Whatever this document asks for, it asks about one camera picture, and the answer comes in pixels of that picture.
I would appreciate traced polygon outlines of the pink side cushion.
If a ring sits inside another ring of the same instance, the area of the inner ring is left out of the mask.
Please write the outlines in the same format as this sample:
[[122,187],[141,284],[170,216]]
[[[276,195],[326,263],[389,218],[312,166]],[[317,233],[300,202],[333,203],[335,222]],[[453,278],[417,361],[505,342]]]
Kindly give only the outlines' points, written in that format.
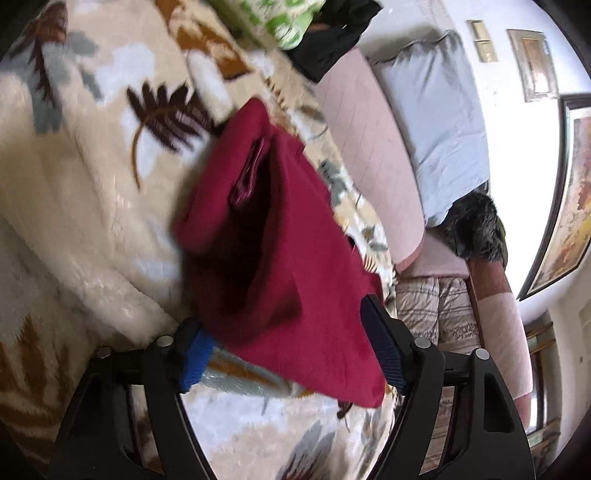
[[528,425],[533,373],[517,300],[500,262],[458,257],[435,233],[427,231],[417,259],[401,279],[454,277],[467,282],[480,329],[481,346],[492,354],[512,395],[519,416]]

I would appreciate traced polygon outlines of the floral fleece blanket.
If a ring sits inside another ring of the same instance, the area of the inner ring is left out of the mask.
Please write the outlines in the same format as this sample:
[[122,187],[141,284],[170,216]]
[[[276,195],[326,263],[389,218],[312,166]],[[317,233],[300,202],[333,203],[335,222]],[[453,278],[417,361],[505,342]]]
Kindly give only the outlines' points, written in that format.
[[171,226],[221,122],[259,98],[304,143],[332,217],[396,308],[391,252],[311,83],[201,1],[20,2],[1,43],[1,420],[46,475],[102,340],[144,346],[188,311]]

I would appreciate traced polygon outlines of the grey pillow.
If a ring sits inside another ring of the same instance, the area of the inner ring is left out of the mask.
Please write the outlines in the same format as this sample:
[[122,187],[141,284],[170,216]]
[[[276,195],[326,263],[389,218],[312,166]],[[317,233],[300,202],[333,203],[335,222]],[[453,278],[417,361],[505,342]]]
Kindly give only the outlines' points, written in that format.
[[417,40],[373,71],[403,136],[426,226],[490,178],[486,128],[460,35]]

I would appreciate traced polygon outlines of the striped beige quilt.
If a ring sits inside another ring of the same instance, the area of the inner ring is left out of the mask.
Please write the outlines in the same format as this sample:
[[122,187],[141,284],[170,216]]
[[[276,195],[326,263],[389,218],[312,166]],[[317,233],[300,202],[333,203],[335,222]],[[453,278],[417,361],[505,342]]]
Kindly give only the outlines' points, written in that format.
[[396,308],[414,336],[430,340],[442,351],[468,355],[481,346],[468,285],[462,278],[401,279]]

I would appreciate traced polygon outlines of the gold wall switch plate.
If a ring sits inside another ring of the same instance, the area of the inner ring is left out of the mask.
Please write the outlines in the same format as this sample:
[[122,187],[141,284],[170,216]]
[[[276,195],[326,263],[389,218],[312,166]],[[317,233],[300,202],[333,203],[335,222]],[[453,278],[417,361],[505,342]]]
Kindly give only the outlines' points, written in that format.
[[482,63],[497,62],[498,57],[485,23],[482,20],[467,20],[466,23],[473,36],[479,60]]

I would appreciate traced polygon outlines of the small framed picture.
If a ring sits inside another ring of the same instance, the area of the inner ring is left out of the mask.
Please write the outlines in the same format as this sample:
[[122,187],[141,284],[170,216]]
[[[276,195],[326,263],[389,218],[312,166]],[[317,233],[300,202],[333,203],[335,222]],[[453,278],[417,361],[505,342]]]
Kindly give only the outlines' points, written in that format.
[[518,29],[508,29],[507,34],[518,64],[525,101],[556,99],[556,73],[545,35]]

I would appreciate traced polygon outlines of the dark furry cushion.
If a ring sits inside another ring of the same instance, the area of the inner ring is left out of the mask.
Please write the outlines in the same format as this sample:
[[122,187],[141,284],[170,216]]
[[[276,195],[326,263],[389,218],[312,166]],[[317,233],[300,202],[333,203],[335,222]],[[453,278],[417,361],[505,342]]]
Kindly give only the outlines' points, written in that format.
[[505,228],[492,198],[486,193],[472,191],[457,200],[440,230],[448,246],[460,258],[481,258],[507,267]]

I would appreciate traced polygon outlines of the red knit sweater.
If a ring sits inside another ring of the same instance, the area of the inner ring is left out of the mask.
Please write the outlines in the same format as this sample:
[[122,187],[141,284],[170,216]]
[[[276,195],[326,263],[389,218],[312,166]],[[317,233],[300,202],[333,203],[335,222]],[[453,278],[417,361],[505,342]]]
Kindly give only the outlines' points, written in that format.
[[332,217],[300,140],[250,99],[226,124],[175,225],[197,318],[231,353],[360,407],[386,381],[361,321],[382,282]]

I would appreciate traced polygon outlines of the pink quilted headboard cushion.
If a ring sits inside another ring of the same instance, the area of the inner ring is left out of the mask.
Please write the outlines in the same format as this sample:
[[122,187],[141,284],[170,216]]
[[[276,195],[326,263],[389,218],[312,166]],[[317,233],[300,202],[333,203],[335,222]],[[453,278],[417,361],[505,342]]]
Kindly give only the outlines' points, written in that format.
[[353,185],[374,207],[401,273],[417,259],[424,214],[407,149],[369,61],[353,49],[315,86]]

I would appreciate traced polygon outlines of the green patterned pillow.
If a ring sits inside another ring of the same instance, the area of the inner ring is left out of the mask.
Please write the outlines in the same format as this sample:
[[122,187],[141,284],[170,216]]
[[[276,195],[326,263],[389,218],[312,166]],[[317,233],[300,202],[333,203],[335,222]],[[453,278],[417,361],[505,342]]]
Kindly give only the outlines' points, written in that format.
[[221,19],[266,49],[290,50],[304,38],[324,0],[209,1]]

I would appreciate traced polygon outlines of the black garment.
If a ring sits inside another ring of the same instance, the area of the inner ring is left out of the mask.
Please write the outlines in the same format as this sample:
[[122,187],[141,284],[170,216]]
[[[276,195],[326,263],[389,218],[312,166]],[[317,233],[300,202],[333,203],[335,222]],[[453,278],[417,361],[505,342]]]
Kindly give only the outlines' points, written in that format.
[[318,83],[359,42],[383,7],[374,0],[325,1],[297,47],[287,50],[298,72]]

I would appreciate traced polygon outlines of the framed wall painting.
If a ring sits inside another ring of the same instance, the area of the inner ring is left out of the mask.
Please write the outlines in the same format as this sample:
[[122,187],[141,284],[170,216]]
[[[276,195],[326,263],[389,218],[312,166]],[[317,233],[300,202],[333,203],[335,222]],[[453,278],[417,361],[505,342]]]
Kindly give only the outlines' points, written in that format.
[[590,246],[590,95],[561,97],[559,113],[560,150],[554,198],[519,300],[574,272]]

